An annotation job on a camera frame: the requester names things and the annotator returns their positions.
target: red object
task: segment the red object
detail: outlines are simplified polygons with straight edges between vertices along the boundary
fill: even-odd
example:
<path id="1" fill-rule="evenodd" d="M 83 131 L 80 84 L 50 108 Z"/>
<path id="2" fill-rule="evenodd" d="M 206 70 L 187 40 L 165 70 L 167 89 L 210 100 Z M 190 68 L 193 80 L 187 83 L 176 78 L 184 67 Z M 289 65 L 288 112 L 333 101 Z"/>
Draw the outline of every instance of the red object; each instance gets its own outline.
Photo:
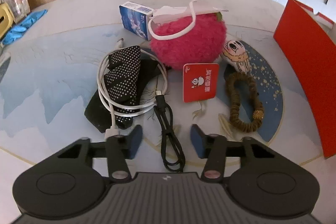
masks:
<path id="1" fill-rule="evenodd" d="M 306 10 L 311 11 L 312 13 L 314 13 L 314 9 L 313 8 L 311 8 L 311 7 L 305 5 L 302 2 L 299 2 L 297 0 L 294 0 L 294 1 L 296 1 L 297 4 L 300 5 L 302 8 L 304 8 L 304 9 L 306 9 Z M 321 14 L 320 12 L 317 13 L 317 16 L 323 18 L 324 20 L 328 21 L 332 25 L 334 24 L 334 22 L 329 17 L 326 17 L 324 14 Z"/>
<path id="2" fill-rule="evenodd" d="M 185 64 L 183 67 L 183 101 L 202 101 L 216 96 L 218 64 Z"/>
<path id="3" fill-rule="evenodd" d="M 336 154 L 336 45 L 294 0 L 288 0 L 274 33 L 307 96 L 323 154 Z"/>
<path id="4" fill-rule="evenodd" d="M 185 29 L 191 16 L 164 23 L 154 32 L 165 36 Z M 226 27 L 215 13 L 197 15 L 195 27 L 185 35 L 170 40 L 152 38 L 151 49 L 158 59 L 167 66 L 182 70 L 184 64 L 212 63 L 222 52 L 226 39 Z"/>

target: white usb cable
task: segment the white usb cable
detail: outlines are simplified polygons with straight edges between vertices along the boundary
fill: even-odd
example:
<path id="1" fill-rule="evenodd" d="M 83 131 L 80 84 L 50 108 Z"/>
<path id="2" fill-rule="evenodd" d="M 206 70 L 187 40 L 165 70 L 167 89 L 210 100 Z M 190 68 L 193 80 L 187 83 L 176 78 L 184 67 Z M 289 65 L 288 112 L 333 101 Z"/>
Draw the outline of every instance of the white usb cable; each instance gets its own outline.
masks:
<path id="1" fill-rule="evenodd" d="M 104 74 L 105 71 L 109 65 L 109 55 L 120 51 L 122 49 L 124 49 L 122 47 L 123 44 L 123 38 L 119 39 L 115 45 L 115 49 L 109 53 L 107 53 L 104 58 L 102 59 L 102 61 L 100 62 L 99 66 L 98 66 L 98 73 L 97 73 L 97 84 L 98 84 L 98 94 L 99 94 L 99 98 L 102 102 L 102 104 L 104 105 L 104 107 L 111 112 L 111 118 L 112 118 L 112 126 L 111 128 L 107 129 L 105 131 L 105 139 L 108 138 L 109 136 L 112 135 L 118 135 L 119 131 L 116 128 L 115 124 L 116 124 L 116 120 L 115 120 L 115 115 L 121 116 L 121 117 L 135 117 L 135 116 L 139 116 L 141 114 L 146 113 L 147 111 L 151 110 L 155 104 L 155 98 L 153 98 L 152 100 L 150 100 L 149 102 L 143 104 L 143 105 L 138 105 L 138 106 L 124 106 L 124 105 L 120 105 L 114 101 L 112 101 L 109 97 L 108 91 L 106 89 L 105 86 L 105 82 L 104 82 Z M 142 53 L 148 55 L 152 60 L 156 60 L 158 61 L 158 67 L 162 73 L 163 79 L 164 79 L 164 87 L 162 89 L 162 94 L 164 95 L 167 91 L 168 88 L 168 80 L 167 80 L 167 70 L 165 68 L 165 66 L 157 59 L 156 56 L 141 50 Z M 115 112 L 113 110 L 113 106 L 122 108 L 122 109 L 142 109 L 139 112 L 135 112 L 135 113 L 120 113 L 120 112 Z"/>

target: gold bead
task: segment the gold bead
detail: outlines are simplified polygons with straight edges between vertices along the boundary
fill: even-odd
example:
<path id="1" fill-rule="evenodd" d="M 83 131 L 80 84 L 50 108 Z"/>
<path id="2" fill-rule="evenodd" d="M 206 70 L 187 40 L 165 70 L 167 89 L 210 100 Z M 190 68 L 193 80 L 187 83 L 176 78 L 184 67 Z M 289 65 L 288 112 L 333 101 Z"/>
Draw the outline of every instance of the gold bead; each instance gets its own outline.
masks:
<path id="1" fill-rule="evenodd" d="M 263 118 L 264 118 L 264 112 L 262 110 L 257 109 L 253 112 L 253 119 L 258 119 L 262 121 Z"/>

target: cable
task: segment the cable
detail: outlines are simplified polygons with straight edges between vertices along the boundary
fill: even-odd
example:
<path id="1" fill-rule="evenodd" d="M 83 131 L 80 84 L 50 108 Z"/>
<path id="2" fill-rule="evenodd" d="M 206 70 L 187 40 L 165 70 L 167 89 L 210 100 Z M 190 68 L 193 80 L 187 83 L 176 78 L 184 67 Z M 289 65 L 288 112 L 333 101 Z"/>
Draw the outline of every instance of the cable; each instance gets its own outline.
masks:
<path id="1" fill-rule="evenodd" d="M 166 103 L 164 95 L 161 93 L 161 91 L 156 91 L 156 103 L 157 105 L 154 106 L 154 112 L 157 116 L 157 119 L 159 120 L 159 123 L 161 125 L 162 129 L 162 141 L 161 141 L 161 157 L 163 164 L 165 168 L 171 172 L 183 172 L 183 168 L 185 166 L 185 156 L 181 147 L 181 144 L 177 137 L 175 136 L 174 130 L 173 130 L 173 111 L 171 110 L 171 107 Z M 166 116 L 166 108 L 169 111 L 170 116 L 170 122 L 168 122 L 167 116 Z M 175 151 L 175 154 L 177 156 L 176 162 L 168 162 L 166 159 L 166 149 L 167 149 L 167 137 L 169 138 L 169 141 Z M 180 165 L 178 169 L 172 169 L 170 166 L 176 166 Z"/>
<path id="2" fill-rule="evenodd" d="M 122 49 L 124 49 L 122 47 L 122 43 L 123 43 L 123 38 L 119 39 L 116 43 L 115 49 L 112 50 L 111 52 L 107 53 L 102 61 L 100 62 L 99 66 L 98 66 L 98 72 L 97 72 L 97 84 L 98 84 L 98 94 L 99 94 L 99 98 L 102 102 L 102 104 L 104 105 L 104 107 L 111 113 L 111 119 L 112 119 L 112 126 L 111 126 L 111 130 L 113 130 L 113 133 L 110 132 L 109 134 L 113 134 L 115 135 L 117 133 L 117 130 L 115 130 L 115 115 L 121 116 L 121 117 L 135 117 L 135 116 L 139 116 L 141 114 L 146 113 L 147 111 L 151 110 L 155 104 L 155 99 L 150 100 L 149 102 L 147 102 L 146 104 L 143 105 L 138 105 L 138 106 L 124 106 L 124 105 L 120 105 L 114 101 L 112 101 L 109 97 L 108 91 L 106 89 L 105 86 L 105 82 L 104 82 L 104 74 L 105 71 L 109 65 L 109 55 L 113 54 L 114 52 L 120 51 Z M 141 50 L 142 53 L 148 55 L 152 60 L 156 60 L 158 61 L 158 67 L 162 73 L 163 79 L 164 79 L 164 86 L 162 89 L 162 94 L 165 94 L 168 88 L 168 80 L 167 80 L 167 70 L 165 68 L 165 66 L 157 59 L 156 56 Z M 113 110 L 113 106 L 122 108 L 122 109 L 142 109 L 139 112 L 135 112 L 135 113 L 119 113 L 119 112 L 115 112 Z"/>

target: pink fluffy ball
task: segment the pink fluffy ball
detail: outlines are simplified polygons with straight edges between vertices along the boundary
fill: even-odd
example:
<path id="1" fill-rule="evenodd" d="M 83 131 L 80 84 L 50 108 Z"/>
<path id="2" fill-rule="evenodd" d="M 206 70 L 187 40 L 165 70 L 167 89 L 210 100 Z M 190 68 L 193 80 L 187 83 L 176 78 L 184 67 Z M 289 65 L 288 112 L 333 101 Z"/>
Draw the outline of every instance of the pink fluffy ball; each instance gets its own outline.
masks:
<path id="1" fill-rule="evenodd" d="M 160 25 L 154 33 L 160 36 L 174 34 L 185 29 L 191 22 L 191 17 L 183 17 Z M 212 63 L 222 52 L 225 39 L 225 23 L 218 21 L 216 14 L 205 14 L 197 15 L 195 27 L 179 38 L 152 38 L 151 48 L 162 63 L 182 70 L 184 64 L 188 63 Z"/>

